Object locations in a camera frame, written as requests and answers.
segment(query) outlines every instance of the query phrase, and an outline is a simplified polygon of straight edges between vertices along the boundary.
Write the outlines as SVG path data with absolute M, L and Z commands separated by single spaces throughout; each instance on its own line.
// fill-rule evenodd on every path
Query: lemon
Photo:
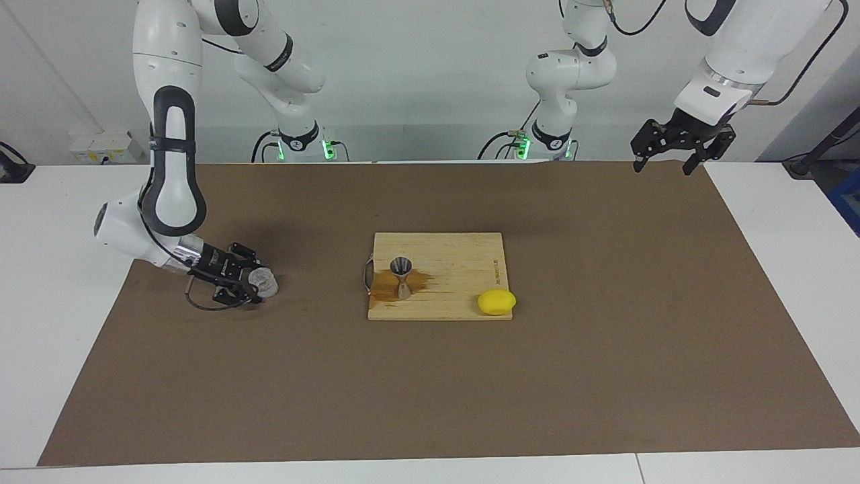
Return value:
M 484 314 L 502 316 L 517 305 L 517 298 L 507 289 L 490 289 L 478 296 L 478 307 Z

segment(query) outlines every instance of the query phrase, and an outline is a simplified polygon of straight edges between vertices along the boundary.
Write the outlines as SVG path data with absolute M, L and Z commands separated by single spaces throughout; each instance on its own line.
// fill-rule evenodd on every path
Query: green indicator light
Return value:
M 517 158 L 526 159 L 529 157 L 529 148 L 531 148 L 531 140 L 526 137 L 519 142 L 519 149 L 517 150 Z
M 322 141 L 322 153 L 325 155 L 326 161 L 333 159 L 336 156 L 335 149 L 331 146 L 331 143 L 326 140 Z

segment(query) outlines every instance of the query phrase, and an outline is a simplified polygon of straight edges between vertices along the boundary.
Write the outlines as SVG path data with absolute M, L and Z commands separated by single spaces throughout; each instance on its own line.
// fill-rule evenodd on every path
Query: electrical outlet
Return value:
M 108 132 L 78 138 L 69 148 L 85 164 L 142 164 L 144 150 L 128 132 Z

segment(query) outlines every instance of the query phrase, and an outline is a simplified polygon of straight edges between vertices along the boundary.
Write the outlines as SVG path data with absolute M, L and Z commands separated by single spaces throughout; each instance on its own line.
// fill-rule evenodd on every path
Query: black cable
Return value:
M 263 144 L 263 140 L 268 138 L 269 136 L 274 136 L 271 131 L 266 131 L 265 133 L 260 135 L 260 138 L 257 139 L 257 142 L 254 143 L 254 150 L 251 152 L 251 163 L 254 163 L 257 160 L 257 151 L 260 150 L 260 145 Z
M 17 156 L 21 161 L 23 161 L 23 162 L 24 162 L 24 164 L 30 164 L 30 162 L 28 162 L 28 161 L 27 161 L 27 159 L 26 159 L 26 158 L 24 158 L 24 155 L 20 154 L 20 153 L 18 152 L 18 150 L 16 150 L 16 149 L 15 149 L 15 148 L 13 148 L 12 146 L 9 146 L 9 145 L 7 145 L 6 143 L 3 143 L 2 141 L 0 141 L 0 146 L 2 146 L 2 147 L 4 147 L 4 148 L 6 148 L 10 153 L 12 153 L 12 154 L 14 154 L 15 156 Z
M 481 148 L 481 152 L 478 153 L 477 159 L 483 158 L 483 154 L 487 151 L 487 148 L 489 148 L 489 146 L 493 144 L 493 141 L 496 141 L 497 139 L 503 138 L 505 136 L 511 136 L 511 135 L 507 131 L 502 131 L 501 133 L 498 133 L 495 136 L 493 136 L 492 138 L 490 138 L 489 141 L 487 141 L 487 144 L 484 145 L 483 148 Z
M 208 39 L 202 39 L 202 40 L 203 40 L 206 44 L 209 44 L 210 46 L 213 46 L 213 47 L 217 47 L 217 48 L 219 48 L 219 49 L 221 49 L 221 50 L 223 50 L 223 51 L 227 51 L 227 52 L 229 52 L 229 53 L 237 53 L 237 54 L 239 54 L 239 55 L 245 55 L 245 53 L 244 53 L 244 52 L 242 52 L 242 51 L 236 51 L 236 50 L 233 50 L 233 49 L 230 49 L 230 48 L 227 48 L 227 47 L 221 46 L 221 45 L 219 45 L 219 44 L 216 44 L 215 42 L 212 42 L 211 40 L 208 40 Z
M 612 7 L 612 2 L 609 2 L 609 9 L 607 9 L 607 13 L 609 13 L 610 22 L 612 22 L 612 25 L 620 34 L 632 37 L 633 35 L 639 35 L 642 32 L 645 32 L 646 28 L 651 27 L 651 24 L 654 22 L 654 19 L 657 18 L 657 15 L 660 14 L 660 11 L 663 10 L 663 5 L 666 5 L 666 0 L 660 0 L 660 5 L 657 7 L 657 10 L 654 11 L 654 14 L 651 15 L 651 18 L 649 18 L 648 21 L 645 22 L 645 25 L 643 25 L 642 28 L 633 32 L 628 32 L 618 25 L 618 21 L 615 18 L 615 10 Z
M 833 146 L 831 146 L 830 149 L 833 149 L 836 146 L 839 146 L 839 145 L 845 143 L 846 141 L 850 140 L 851 138 L 854 138 L 855 136 L 857 136 L 858 133 L 860 133 L 860 129 L 858 129 L 854 133 L 849 134 L 848 136 L 845 136 L 843 139 L 837 141 L 836 143 L 833 143 Z M 780 163 L 785 162 L 785 161 L 791 161 L 792 159 L 795 159 L 795 158 L 805 157 L 809 153 L 811 153 L 811 152 L 805 152 L 805 153 L 796 154 L 794 156 L 789 156 L 788 158 L 781 160 Z
M 346 143 L 343 141 L 332 141 L 331 146 L 343 146 L 343 151 L 347 154 L 347 161 L 352 161 L 352 159 L 349 158 L 349 148 L 347 148 Z
M 573 140 L 573 141 L 571 141 L 571 143 L 576 143 L 576 150 L 574 150 L 574 157 L 570 161 L 576 161 L 576 155 L 579 154 L 579 152 L 580 152 L 580 141 L 579 140 Z
M 144 219 L 144 213 L 143 213 L 143 209 L 141 206 L 141 201 L 143 200 L 144 194 L 146 193 L 146 191 L 148 189 L 150 189 L 150 186 L 152 185 L 152 178 L 153 178 L 154 173 L 155 173 L 155 170 L 150 169 L 150 178 L 146 182 L 144 189 L 142 189 L 140 191 L 140 197 L 138 198 L 138 213 L 140 214 L 140 222 L 144 225 L 144 230 L 146 230 L 146 233 L 149 234 L 150 239 L 152 239 L 152 242 L 155 243 L 155 245 L 157 245 L 158 248 L 160 248 L 165 254 L 170 256 L 170 258 L 174 259 L 179 264 L 182 264 L 185 267 L 188 267 L 188 270 L 190 270 L 192 272 L 196 272 L 197 274 L 201 274 L 203 276 L 210 277 L 213 281 L 215 281 L 216 284 L 223 281 L 223 282 L 231 282 L 234 284 L 242 285 L 242 281 L 239 281 L 237 279 L 230 279 L 229 277 L 223 277 L 223 276 L 215 276 L 214 274 L 212 274 L 210 272 L 206 272 L 205 270 L 201 270 L 201 269 L 198 269 L 196 267 L 192 267 L 187 261 L 182 260 L 179 256 L 177 256 L 173 252 L 168 251 L 167 247 L 165 247 L 164 245 L 162 245 L 161 242 L 158 241 L 155 234 L 152 233 L 152 229 L 150 229 L 150 226 L 146 225 L 146 219 Z
M 228 309 L 236 309 L 237 307 L 244 306 L 251 301 L 250 299 L 246 299 L 244 301 L 234 302 L 233 304 L 228 304 L 226 306 L 219 306 L 219 307 L 201 306 L 200 304 L 197 304 L 197 302 L 195 302 L 193 299 L 191 299 L 191 287 L 194 285 L 194 279 L 196 279 L 196 277 L 194 277 L 194 276 L 191 276 L 188 278 L 188 284 L 185 286 L 185 291 L 183 294 L 185 294 L 185 301 L 188 301 L 188 304 L 194 306 L 195 308 L 199 309 L 200 311 L 210 311 L 210 312 L 226 311 Z
M 263 163 L 266 163 L 266 148 L 271 148 L 271 147 L 275 147 L 275 148 L 280 149 L 280 146 L 278 146 L 278 143 L 269 143 L 269 144 L 265 145 L 263 147 L 263 151 L 260 152 L 260 158 L 262 158 Z
M 538 106 L 540 106 L 540 100 L 538 100 L 538 101 L 535 103 L 535 107 L 534 107 L 534 108 L 531 108 L 531 113 L 529 113 L 529 115 L 528 115 L 528 116 L 526 116 L 525 121 L 523 121 L 523 125 L 519 127 L 519 131 L 523 131 L 523 130 L 525 129 L 525 125 L 529 124 L 529 120 L 530 120 L 530 119 L 531 119 L 531 117 L 535 114 L 535 111 L 537 111 L 537 110 L 538 110 Z M 508 150 L 507 150 L 507 152 L 505 153 L 505 159 L 507 159 L 507 157 L 508 157 L 508 156 L 510 156 L 510 155 L 511 155 L 511 150 L 510 150 L 510 149 L 508 149 Z
M 501 148 L 499 148 L 499 151 L 495 154 L 495 159 L 499 159 L 499 155 L 501 155 L 501 150 L 504 150 L 505 148 L 515 148 L 517 146 L 518 146 L 518 143 L 510 143 L 510 144 L 502 146 Z
M 821 51 L 824 50 L 824 47 L 827 47 L 827 44 L 830 42 L 830 40 L 833 38 L 833 36 L 836 35 L 836 33 L 839 31 L 839 29 L 842 28 L 842 24 L 845 23 L 845 18 L 848 17 L 848 1 L 847 0 L 839 0 L 839 3 L 842 3 L 842 16 L 839 18 L 839 22 L 836 23 L 836 27 L 834 27 L 833 30 L 830 31 L 830 34 L 824 39 L 824 41 L 821 42 L 821 45 L 818 46 L 818 49 L 815 51 L 814 54 L 812 54 L 812 57 L 809 58 L 809 61 L 806 63 L 806 65 L 803 66 L 803 70 L 801 71 L 800 74 L 797 75 L 797 79 L 795 79 L 795 82 L 791 85 L 791 87 L 789 87 L 789 90 L 786 91 L 785 94 L 782 97 L 780 97 L 779 99 L 777 99 L 776 101 L 767 101 L 765 99 L 753 99 L 752 101 L 750 101 L 750 105 L 752 105 L 752 106 L 778 106 L 778 105 L 782 104 L 783 101 L 788 99 L 789 96 L 791 96 L 791 93 L 795 91 L 795 87 L 797 87 L 797 85 L 801 82 L 801 79 L 803 79 L 803 76 L 809 70 L 809 67 L 811 67 L 812 63 L 815 62 L 815 59 L 818 58 L 818 54 L 820 54 Z

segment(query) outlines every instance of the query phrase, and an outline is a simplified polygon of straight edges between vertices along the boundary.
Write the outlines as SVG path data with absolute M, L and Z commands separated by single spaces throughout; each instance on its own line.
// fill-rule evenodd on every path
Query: white wall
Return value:
M 779 160 L 812 150 L 860 106 L 860 48 L 761 155 Z M 860 136 L 831 149 L 824 159 L 860 158 Z
M 325 89 L 313 96 L 317 117 L 349 143 L 356 159 L 474 158 L 490 135 L 519 127 L 537 100 L 525 82 L 528 59 L 570 47 L 550 0 L 268 3 L 297 42 L 328 67 Z M 628 28 L 641 25 L 657 3 L 617 0 L 619 21 Z M 3 4 L 44 58 L 38 62 L 6 52 L 9 37 L 21 36 L 0 31 L 0 137 L 32 153 L 35 163 L 66 163 L 70 139 L 64 133 L 86 130 L 89 113 L 100 127 L 130 130 L 145 146 L 148 119 L 137 98 L 130 54 L 136 3 L 0 0 Z M 0 9 L 0 16 L 6 15 Z M 782 93 L 837 17 L 834 6 L 783 63 L 764 95 Z M 648 32 L 632 39 L 612 32 L 610 43 L 619 62 L 616 81 L 576 95 L 580 159 L 630 159 L 630 137 L 648 118 L 668 118 L 710 41 L 687 23 L 683 1 L 669 0 Z M 725 159 L 758 158 L 858 44 L 860 16 L 853 16 L 788 102 L 736 116 L 740 137 Z M 257 134 L 273 124 L 267 105 L 233 73 L 230 56 L 204 48 L 198 102 L 203 162 L 244 161 Z M 45 80 L 45 65 L 57 79 Z M 69 86 L 80 105 L 69 96 L 54 99 L 57 84 Z

